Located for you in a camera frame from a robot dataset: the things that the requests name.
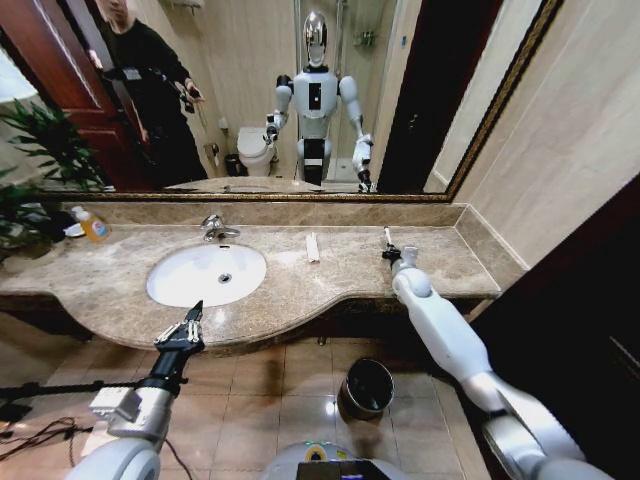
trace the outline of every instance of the mirror frame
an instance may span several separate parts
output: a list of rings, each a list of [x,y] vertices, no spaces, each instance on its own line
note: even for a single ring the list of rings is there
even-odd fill
[[[37,201],[63,202],[352,202],[352,203],[452,203],[480,155],[544,35],[564,0],[542,0],[527,33],[496,90],[480,125],[443,193],[167,193],[167,192],[39,192]]]

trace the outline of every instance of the person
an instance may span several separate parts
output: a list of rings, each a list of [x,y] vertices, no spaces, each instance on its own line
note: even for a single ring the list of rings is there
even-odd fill
[[[105,76],[124,81],[131,96],[142,141],[149,145],[154,183],[166,187],[206,179],[176,86],[184,87],[191,104],[204,101],[188,70],[162,37],[136,18],[127,0],[98,0],[98,6],[106,21],[101,33],[115,66]],[[101,68],[95,52],[89,55]]]

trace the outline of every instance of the cable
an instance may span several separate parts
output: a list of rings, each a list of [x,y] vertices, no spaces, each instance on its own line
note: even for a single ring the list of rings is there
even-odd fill
[[[62,425],[63,428],[58,428],[55,430],[50,430],[52,427],[55,427],[57,425]],[[71,462],[71,466],[75,466],[74,465],[74,461],[73,461],[73,437],[80,432],[90,432],[91,430],[93,430],[93,427],[88,427],[88,428],[82,428],[79,427],[76,424],[75,418],[73,417],[62,417],[59,418],[58,420],[55,420],[53,422],[51,422],[49,425],[47,425],[46,427],[44,427],[42,430],[40,430],[39,432],[31,435],[30,437],[19,437],[19,438],[12,438],[11,440],[0,440],[0,445],[9,445],[12,443],[17,443],[17,442],[22,442],[20,445],[18,445],[17,447],[12,448],[11,450],[9,450],[8,452],[5,452],[3,454],[0,454],[0,462],[2,462],[3,460],[6,460],[7,458],[9,458],[10,456],[22,451],[22,450],[26,450],[27,448],[32,448],[32,447],[36,447],[38,445],[41,445],[49,440],[51,440],[53,437],[56,437],[57,435],[61,435],[63,434],[65,436],[65,439],[69,439],[70,443],[69,443],[69,461]]]
[[[187,477],[189,478],[189,480],[193,480],[193,477],[191,476],[191,472],[187,468],[187,465],[178,456],[178,452],[176,452],[176,449],[173,447],[173,445],[171,444],[169,439],[165,437],[164,441],[167,442],[167,445],[169,445],[169,448],[171,449],[171,452],[173,453],[173,456],[176,457],[176,461],[180,464],[180,466],[182,468],[184,468],[184,471],[187,472]]]

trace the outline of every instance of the chrome robot face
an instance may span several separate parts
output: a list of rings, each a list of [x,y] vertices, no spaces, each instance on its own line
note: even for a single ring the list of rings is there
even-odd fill
[[[304,21],[304,38],[307,43],[309,65],[312,67],[321,66],[327,49],[327,25],[324,15],[319,12],[309,14]]]

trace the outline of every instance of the marble countertop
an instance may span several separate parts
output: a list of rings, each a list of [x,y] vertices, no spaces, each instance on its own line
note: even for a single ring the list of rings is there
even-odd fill
[[[263,283],[249,296],[204,309],[208,348],[228,348],[282,334],[348,298],[392,297],[381,227],[240,226],[223,243],[252,247],[267,262]],[[305,235],[318,237],[320,262],[309,263]],[[392,227],[396,245],[420,249],[418,266],[445,297],[496,297],[500,288],[453,227]],[[175,250],[203,245],[193,226],[116,225],[94,245],[68,241],[48,265],[19,274],[0,270],[0,293],[55,295],[65,309],[97,335],[150,349],[186,309],[155,303],[145,285],[151,268]]]
[[[246,192],[321,192],[323,187],[313,183],[276,177],[221,177],[208,178],[195,182],[181,183],[167,187],[169,189],[187,189],[210,193],[246,193]]]

